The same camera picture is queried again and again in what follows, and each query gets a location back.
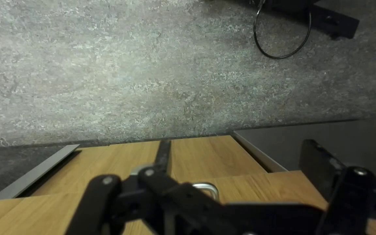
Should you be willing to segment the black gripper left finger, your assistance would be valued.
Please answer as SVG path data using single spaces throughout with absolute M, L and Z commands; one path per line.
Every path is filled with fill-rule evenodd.
M 155 167 L 161 172 L 168 173 L 170 171 L 170 159 L 172 159 L 172 141 L 163 140 L 155 159 Z

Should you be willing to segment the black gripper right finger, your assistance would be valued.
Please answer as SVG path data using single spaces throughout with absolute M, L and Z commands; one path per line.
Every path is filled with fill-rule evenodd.
M 344 201 L 341 192 L 347 166 L 315 140 L 305 140 L 300 168 L 330 204 Z

